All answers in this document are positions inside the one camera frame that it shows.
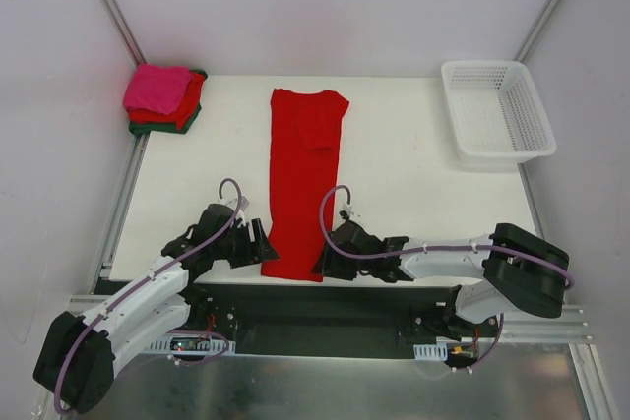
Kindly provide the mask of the white plastic basket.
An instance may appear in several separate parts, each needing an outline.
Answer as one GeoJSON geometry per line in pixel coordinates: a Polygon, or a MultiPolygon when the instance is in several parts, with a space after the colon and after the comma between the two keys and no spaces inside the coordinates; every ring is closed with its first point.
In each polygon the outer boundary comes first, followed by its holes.
{"type": "Polygon", "coordinates": [[[461,162],[503,167],[556,152],[547,114],[524,64],[448,61],[441,76],[461,162]]]}

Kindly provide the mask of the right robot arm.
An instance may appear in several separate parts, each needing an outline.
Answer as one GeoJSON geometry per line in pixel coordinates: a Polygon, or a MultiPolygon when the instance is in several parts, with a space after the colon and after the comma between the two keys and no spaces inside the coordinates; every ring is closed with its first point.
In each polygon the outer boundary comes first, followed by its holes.
{"type": "Polygon", "coordinates": [[[444,303],[425,303],[415,319],[437,335],[458,339],[511,312],[545,319],[562,313],[575,280],[566,252],[511,223],[474,238],[430,243],[408,236],[380,239],[348,219],[324,236],[315,275],[386,283],[454,277],[444,303]]]}

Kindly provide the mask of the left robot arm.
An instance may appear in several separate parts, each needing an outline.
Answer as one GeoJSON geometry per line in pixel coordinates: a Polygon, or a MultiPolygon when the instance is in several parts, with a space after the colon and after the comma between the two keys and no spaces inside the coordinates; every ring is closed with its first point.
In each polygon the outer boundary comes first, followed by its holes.
{"type": "Polygon", "coordinates": [[[183,326],[201,328],[209,308],[195,281],[216,261],[233,269],[278,258],[260,219],[210,204],[197,223],[168,242],[155,262],[109,298],[51,323],[33,371],[60,415],[86,413],[152,341],[183,326]]]}

